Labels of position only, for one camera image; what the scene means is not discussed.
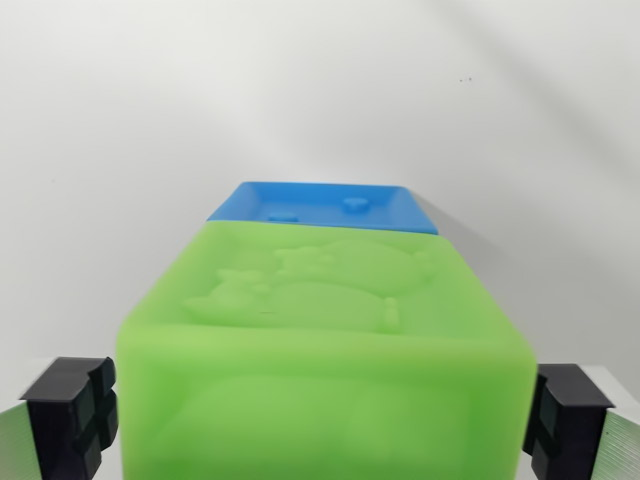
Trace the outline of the gripper right finger with silver black pad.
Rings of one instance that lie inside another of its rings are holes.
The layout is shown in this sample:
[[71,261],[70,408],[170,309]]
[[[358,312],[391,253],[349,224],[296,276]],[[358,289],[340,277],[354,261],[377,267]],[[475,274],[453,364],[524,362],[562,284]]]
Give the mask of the gripper right finger with silver black pad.
[[540,364],[523,451],[538,479],[639,480],[639,400],[603,366]]

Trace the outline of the gripper left finger with silver black pad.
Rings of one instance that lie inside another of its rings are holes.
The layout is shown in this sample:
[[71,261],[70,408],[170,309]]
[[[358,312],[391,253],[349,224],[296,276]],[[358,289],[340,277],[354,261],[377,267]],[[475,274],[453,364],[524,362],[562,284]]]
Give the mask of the gripper left finger with silver black pad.
[[109,357],[57,357],[1,409],[3,479],[92,479],[119,427]]

